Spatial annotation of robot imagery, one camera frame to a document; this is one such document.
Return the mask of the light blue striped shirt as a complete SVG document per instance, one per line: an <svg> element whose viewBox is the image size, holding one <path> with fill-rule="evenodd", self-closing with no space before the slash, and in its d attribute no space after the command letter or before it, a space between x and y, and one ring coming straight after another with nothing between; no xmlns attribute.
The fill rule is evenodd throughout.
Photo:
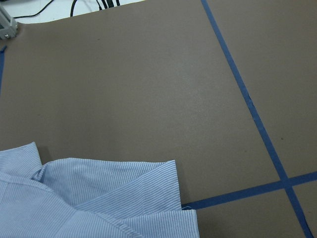
<svg viewBox="0 0 317 238"><path fill-rule="evenodd" d="M0 153L3 238L197 238L175 161L66 158L42 164L35 143Z"/></svg>

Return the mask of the aluminium frame post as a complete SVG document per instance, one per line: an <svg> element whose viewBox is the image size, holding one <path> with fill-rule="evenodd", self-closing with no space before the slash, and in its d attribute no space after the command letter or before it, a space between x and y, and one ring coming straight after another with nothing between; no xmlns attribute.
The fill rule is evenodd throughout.
<svg viewBox="0 0 317 238"><path fill-rule="evenodd" d="M0 38L2 40L15 38L18 31L18 23L9 15L9 13L0 5Z"/></svg>

